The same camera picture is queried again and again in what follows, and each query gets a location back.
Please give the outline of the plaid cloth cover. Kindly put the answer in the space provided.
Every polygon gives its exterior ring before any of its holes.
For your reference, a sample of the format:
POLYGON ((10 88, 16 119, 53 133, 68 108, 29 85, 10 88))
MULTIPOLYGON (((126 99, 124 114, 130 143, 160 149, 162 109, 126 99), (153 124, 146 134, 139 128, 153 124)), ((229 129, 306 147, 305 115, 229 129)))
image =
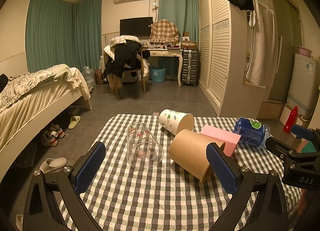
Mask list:
POLYGON ((161 19, 151 25, 149 40, 151 43, 175 45, 180 41, 180 32, 175 24, 166 19, 161 19))

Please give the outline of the blue plastic bottle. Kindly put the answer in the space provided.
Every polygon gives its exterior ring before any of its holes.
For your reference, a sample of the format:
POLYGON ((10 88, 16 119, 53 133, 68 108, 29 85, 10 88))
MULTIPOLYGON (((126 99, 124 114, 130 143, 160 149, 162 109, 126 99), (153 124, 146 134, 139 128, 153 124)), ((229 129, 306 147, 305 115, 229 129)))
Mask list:
POLYGON ((244 117, 237 119, 233 133, 240 135, 242 142, 256 148, 265 148, 266 140, 271 136, 267 125, 244 117))

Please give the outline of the white dressing desk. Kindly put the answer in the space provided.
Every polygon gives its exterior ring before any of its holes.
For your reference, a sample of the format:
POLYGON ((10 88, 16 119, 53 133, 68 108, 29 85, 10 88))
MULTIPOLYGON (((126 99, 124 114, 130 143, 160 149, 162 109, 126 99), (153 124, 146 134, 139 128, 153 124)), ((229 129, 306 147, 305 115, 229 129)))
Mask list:
POLYGON ((164 57, 164 58, 178 58, 178 70, 177 70, 177 83, 181 87, 181 74, 183 67, 182 49, 160 49, 160 48, 147 48, 151 57, 164 57))

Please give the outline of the clear glass cup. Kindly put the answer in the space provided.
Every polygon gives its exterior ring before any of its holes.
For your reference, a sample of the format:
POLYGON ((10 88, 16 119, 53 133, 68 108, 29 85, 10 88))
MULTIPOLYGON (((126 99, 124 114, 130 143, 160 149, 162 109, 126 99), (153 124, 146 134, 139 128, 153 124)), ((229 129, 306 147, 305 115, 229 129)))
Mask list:
POLYGON ((146 124, 134 122, 126 131, 128 164, 135 170, 156 167, 163 159, 163 147, 146 124))

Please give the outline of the green curtain left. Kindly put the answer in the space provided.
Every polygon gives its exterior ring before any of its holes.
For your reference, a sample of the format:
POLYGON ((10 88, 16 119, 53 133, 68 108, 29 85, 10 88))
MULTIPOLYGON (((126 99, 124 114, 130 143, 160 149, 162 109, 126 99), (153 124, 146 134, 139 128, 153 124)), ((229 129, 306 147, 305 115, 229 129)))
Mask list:
POLYGON ((99 68, 102 0, 30 0, 25 28, 27 66, 99 68))

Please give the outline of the checkered tablecloth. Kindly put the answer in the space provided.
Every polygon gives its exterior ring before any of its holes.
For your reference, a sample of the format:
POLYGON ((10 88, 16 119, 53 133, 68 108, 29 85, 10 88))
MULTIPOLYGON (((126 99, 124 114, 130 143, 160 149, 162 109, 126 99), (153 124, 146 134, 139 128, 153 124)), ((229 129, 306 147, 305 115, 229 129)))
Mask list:
POLYGON ((231 199, 214 175, 200 182, 167 154, 154 168, 134 170, 126 159, 126 130, 147 125, 164 150, 173 135, 152 115, 118 114, 97 140, 106 156, 88 190, 80 195, 103 230, 208 230, 231 199))

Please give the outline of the black television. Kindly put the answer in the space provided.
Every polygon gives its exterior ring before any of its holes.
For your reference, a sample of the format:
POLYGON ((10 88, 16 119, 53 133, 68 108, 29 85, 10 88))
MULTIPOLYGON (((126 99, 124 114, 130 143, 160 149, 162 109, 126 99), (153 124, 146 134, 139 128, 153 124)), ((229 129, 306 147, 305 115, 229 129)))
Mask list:
POLYGON ((120 35, 150 36, 153 17, 136 17, 120 20, 120 35))

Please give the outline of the pink plastic stool green seat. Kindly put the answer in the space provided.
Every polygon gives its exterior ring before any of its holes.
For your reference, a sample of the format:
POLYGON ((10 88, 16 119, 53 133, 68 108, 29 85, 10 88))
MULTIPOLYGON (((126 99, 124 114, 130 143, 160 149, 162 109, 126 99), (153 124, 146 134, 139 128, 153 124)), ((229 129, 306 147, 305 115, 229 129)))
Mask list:
POLYGON ((298 153, 314 153, 314 152, 317 152, 317 150, 311 141, 304 140, 298 146, 297 152, 298 153))

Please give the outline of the sneaker pair under bed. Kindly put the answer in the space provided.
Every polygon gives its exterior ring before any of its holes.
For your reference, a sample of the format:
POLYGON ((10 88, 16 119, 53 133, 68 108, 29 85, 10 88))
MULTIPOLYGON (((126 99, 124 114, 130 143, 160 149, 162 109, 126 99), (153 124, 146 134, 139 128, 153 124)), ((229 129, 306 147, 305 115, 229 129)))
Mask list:
POLYGON ((59 139, 65 137, 65 132, 58 124, 52 123, 48 130, 45 130, 41 136, 41 144, 46 147, 55 147, 59 139))

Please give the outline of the pink sponge block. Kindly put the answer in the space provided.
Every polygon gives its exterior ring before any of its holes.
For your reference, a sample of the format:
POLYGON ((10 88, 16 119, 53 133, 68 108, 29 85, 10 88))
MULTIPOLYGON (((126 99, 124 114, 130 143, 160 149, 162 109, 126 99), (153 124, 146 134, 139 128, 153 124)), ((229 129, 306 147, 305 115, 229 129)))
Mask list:
POLYGON ((200 134, 224 142, 225 148, 223 151, 229 157, 232 157, 241 138, 239 134, 235 134, 233 132, 229 132, 227 130, 223 130, 209 125, 205 125, 200 131, 200 134))

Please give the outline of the green slipper under bed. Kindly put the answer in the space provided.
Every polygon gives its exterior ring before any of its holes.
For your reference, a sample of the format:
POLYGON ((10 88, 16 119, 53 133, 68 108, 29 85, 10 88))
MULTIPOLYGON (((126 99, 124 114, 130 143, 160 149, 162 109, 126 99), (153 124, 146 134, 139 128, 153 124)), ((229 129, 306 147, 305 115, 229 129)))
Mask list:
POLYGON ((79 116, 79 115, 72 116, 70 119, 68 129, 70 129, 70 130, 74 129, 78 125, 80 120, 81 120, 81 116, 79 116))

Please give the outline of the wooden chair with clothes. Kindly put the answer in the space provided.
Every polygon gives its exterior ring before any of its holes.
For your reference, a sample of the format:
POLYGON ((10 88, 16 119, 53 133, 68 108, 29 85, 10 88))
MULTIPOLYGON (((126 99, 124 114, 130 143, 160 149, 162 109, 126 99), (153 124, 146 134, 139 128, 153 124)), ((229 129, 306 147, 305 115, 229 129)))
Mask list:
POLYGON ((140 76, 143 92, 146 92, 146 80, 149 77, 150 53, 143 46, 138 37, 121 35, 110 40, 103 50, 105 60, 104 78, 107 79, 111 90, 116 94, 122 87, 125 72, 131 76, 140 76))

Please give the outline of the white louvered wardrobe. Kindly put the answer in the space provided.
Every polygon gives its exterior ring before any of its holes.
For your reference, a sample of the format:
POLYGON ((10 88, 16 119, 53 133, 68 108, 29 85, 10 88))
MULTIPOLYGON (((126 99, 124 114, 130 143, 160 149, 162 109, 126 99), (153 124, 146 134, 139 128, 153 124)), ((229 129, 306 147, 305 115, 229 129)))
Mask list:
POLYGON ((199 1, 199 86, 219 117, 257 118, 265 89, 244 80, 247 13, 227 0, 199 1))

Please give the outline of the red thermos bottle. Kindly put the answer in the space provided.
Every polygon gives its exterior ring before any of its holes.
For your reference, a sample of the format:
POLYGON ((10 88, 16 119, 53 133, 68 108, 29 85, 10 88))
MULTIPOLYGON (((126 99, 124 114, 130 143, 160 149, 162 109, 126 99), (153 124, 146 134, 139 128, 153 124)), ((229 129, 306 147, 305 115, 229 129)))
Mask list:
POLYGON ((283 131, 285 133, 291 133, 291 128, 296 122, 297 115, 298 115, 298 107, 294 106, 294 108, 291 110, 289 117, 284 125, 283 131))

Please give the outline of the white floral paper cup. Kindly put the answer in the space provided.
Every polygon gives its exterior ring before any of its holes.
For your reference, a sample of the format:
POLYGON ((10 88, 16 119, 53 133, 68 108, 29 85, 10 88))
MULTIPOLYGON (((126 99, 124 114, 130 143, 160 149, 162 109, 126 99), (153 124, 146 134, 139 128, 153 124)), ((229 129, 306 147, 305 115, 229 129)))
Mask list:
POLYGON ((173 135, 177 135, 184 129, 193 130, 194 116, 191 113, 165 109, 159 115, 159 124, 173 135))

